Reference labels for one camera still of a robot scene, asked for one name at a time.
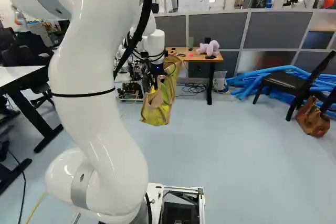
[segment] gray cubicle partition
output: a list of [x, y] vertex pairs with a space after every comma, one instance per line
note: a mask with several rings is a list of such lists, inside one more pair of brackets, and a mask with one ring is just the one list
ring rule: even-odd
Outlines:
[[205, 37], [217, 40], [221, 48], [240, 48], [247, 13], [189, 15], [189, 36], [194, 46], [204, 43]]
[[[309, 31], [314, 12], [322, 11], [250, 9], [233, 13], [168, 14], [156, 16], [155, 20], [157, 27], [166, 33], [166, 45], [170, 47], [186, 46], [188, 36], [194, 37], [195, 47], [205, 37], [217, 40], [224, 61], [216, 69], [227, 70], [227, 76], [231, 77], [239, 69], [251, 71], [290, 63], [307, 71], [314, 69], [331, 49], [336, 50], [333, 31]], [[325, 72], [336, 74], [336, 63]], [[208, 65], [190, 62], [188, 76], [208, 77]]]
[[[300, 52], [295, 66], [311, 72], [328, 55], [328, 52]], [[336, 74], [336, 61], [332, 61], [323, 73]]]
[[298, 48], [312, 13], [252, 13], [244, 48]]
[[185, 47], [185, 15], [155, 17], [157, 29], [165, 33], [166, 47]]

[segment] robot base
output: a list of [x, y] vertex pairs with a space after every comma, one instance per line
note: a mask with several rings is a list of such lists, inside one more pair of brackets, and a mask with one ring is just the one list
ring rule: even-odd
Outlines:
[[[204, 188], [149, 183], [147, 194], [151, 202], [152, 224], [205, 224]], [[79, 219], [80, 214], [77, 214], [71, 224], [80, 224]]]

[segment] floor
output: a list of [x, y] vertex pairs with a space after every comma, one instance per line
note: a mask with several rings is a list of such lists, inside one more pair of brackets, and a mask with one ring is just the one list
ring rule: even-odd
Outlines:
[[[140, 104], [121, 103], [122, 120], [143, 151], [150, 181], [205, 188], [206, 223], [334, 224], [336, 221], [336, 127], [323, 139], [307, 136], [295, 120], [285, 121], [286, 104], [261, 96], [239, 102], [216, 94], [179, 97], [171, 123], [153, 127], [139, 122]], [[39, 109], [56, 126], [57, 114], [46, 103]], [[10, 133], [11, 151], [31, 157], [22, 223], [45, 191], [44, 172], [51, 160], [73, 146], [63, 131], [41, 153], [33, 148], [41, 135], [20, 116]], [[7, 166], [15, 165], [10, 158]], [[0, 197], [1, 224], [16, 224], [23, 179]], [[68, 224], [74, 210], [48, 195], [30, 224]], [[79, 223], [96, 224], [85, 217]]]

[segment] yellow cable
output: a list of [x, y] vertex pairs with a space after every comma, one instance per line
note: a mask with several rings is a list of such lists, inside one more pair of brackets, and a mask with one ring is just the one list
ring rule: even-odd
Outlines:
[[33, 208], [32, 212], [30, 213], [30, 216], [28, 217], [26, 224], [28, 224], [30, 222], [30, 219], [33, 217], [33, 214], [35, 213], [36, 209], [38, 208], [38, 206], [40, 205], [41, 201], [43, 200], [43, 198], [46, 196], [47, 191], [45, 191], [40, 198], [37, 201], [37, 204], [35, 205], [35, 207]]

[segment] plush toy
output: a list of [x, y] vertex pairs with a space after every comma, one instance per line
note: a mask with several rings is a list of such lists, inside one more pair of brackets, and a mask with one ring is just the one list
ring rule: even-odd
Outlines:
[[200, 48], [197, 49], [198, 54], [203, 54], [206, 52], [208, 56], [215, 56], [219, 54], [219, 44], [217, 41], [212, 40], [209, 44], [200, 43]]

